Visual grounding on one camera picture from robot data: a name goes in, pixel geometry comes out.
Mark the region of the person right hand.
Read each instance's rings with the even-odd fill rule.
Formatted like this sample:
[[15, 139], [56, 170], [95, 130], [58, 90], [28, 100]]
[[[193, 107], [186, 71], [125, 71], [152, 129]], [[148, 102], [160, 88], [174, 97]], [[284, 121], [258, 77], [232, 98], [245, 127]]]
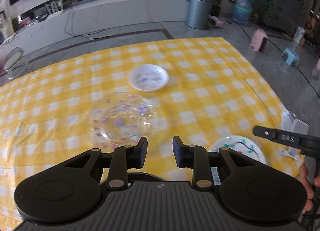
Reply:
[[306, 189], [306, 192], [308, 195], [308, 199], [307, 199], [306, 204], [304, 206], [304, 209], [302, 211], [303, 214], [306, 213], [307, 211], [310, 211], [313, 208], [312, 199], [315, 195], [315, 192], [313, 191], [312, 186], [309, 184], [309, 182], [307, 180], [307, 176], [308, 176], [308, 169], [305, 166], [305, 164], [303, 163], [299, 168], [299, 175], [298, 175], [298, 179], [302, 183], [304, 188]]

